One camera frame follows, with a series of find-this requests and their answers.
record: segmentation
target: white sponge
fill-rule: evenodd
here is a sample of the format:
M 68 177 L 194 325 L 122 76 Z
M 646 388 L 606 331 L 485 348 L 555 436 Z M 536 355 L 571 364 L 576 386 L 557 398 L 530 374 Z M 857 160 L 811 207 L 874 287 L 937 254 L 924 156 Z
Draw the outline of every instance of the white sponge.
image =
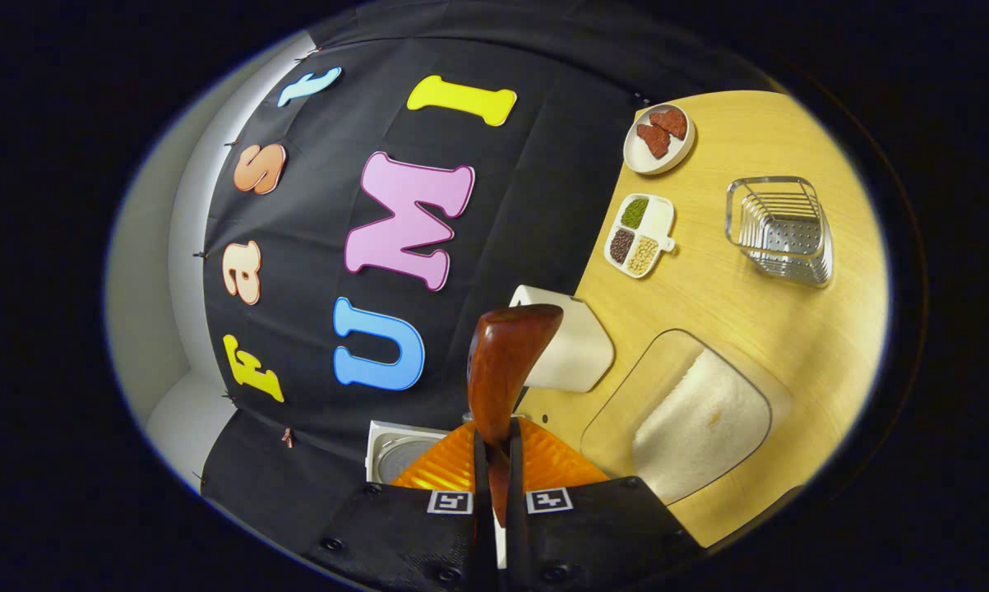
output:
M 764 397 L 704 349 L 633 438 L 637 475 L 672 503 L 712 483 L 753 452 L 771 423 Z

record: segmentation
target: blue letter u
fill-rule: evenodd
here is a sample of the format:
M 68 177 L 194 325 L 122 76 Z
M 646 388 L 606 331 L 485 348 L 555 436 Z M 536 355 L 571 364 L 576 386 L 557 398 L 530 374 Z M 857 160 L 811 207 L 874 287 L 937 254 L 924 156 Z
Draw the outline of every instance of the blue letter u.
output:
M 400 359 L 396 363 L 358 358 L 348 353 L 344 346 L 334 349 L 333 374 L 341 385 L 358 382 L 377 389 L 401 391 L 409 389 L 422 376 L 425 344 L 418 330 L 403 319 L 360 311 L 341 296 L 333 304 L 333 331 L 341 337 L 347 337 L 353 331 L 369 333 L 395 341 L 400 347 Z

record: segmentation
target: yellow beans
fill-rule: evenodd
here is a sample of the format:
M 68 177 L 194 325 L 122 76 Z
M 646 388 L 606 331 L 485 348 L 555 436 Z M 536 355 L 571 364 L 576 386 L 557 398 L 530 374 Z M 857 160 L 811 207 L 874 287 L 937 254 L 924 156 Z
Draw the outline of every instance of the yellow beans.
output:
M 651 260 L 655 259 L 657 254 L 659 254 L 659 244 L 648 237 L 641 236 L 640 243 L 637 243 L 636 251 L 633 252 L 633 257 L 630 258 L 626 269 L 633 275 L 644 274 L 648 270 L 648 266 L 651 265 Z

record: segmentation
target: screw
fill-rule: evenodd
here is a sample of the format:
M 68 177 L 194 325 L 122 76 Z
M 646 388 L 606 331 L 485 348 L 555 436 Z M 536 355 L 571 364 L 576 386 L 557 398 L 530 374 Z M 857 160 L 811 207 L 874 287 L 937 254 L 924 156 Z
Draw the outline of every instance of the screw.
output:
M 557 582 L 563 581 L 563 578 L 566 578 L 566 567 L 564 566 L 547 568 L 542 572 L 542 580 L 545 581 Z
M 454 569 L 441 569 L 439 570 L 439 581 L 457 581 L 461 577 L 461 574 Z

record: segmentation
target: wooden table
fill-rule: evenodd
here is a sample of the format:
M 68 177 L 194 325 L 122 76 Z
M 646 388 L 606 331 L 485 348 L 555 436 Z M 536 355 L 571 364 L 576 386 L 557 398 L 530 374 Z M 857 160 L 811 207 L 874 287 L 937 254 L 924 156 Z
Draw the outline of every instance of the wooden table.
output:
M 794 99 L 739 90 L 674 104 L 695 124 L 692 153 L 654 177 L 622 165 L 575 294 L 614 342 L 614 363 L 588 393 L 528 390 L 518 413 L 547 415 L 543 426 L 580 450 L 585 426 L 659 333 L 679 327 L 713 349 L 733 346 L 752 358 L 787 387 L 792 409 L 742 464 L 670 506 L 708 547 L 810 479 L 862 411 L 888 325 L 888 262 L 862 183 Z M 724 237 L 728 184 L 769 175 L 802 177 L 817 191 L 834 246 L 833 278 L 825 289 L 762 275 Z M 603 258 L 612 220 L 631 192 L 662 196 L 676 207 L 676 251 L 663 253 L 643 280 Z

